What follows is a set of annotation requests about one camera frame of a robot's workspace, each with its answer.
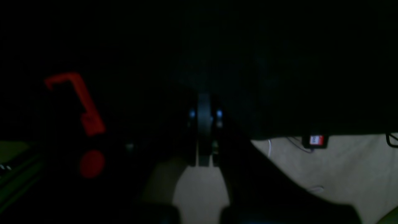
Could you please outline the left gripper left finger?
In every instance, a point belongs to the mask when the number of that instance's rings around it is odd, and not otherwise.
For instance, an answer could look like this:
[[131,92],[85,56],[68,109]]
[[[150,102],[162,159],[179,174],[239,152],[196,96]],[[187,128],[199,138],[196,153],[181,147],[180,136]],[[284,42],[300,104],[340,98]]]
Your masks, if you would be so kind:
[[137,188],[128,191],[136,198],[118,213],[118,223],[180,224],[180,212],[172,201],[185,169],[199,159],[197,150],[205,152],[205,94],[135,145],[128,180]]

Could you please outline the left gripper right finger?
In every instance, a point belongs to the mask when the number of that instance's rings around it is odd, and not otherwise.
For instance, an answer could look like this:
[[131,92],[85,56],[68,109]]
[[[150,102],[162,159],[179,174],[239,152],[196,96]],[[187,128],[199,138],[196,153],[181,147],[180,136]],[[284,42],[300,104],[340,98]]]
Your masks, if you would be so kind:
[[204,164],[212,159],[230,205],[221,224],[360,224],[355,209],[321,199],[287,177],[204,94]]

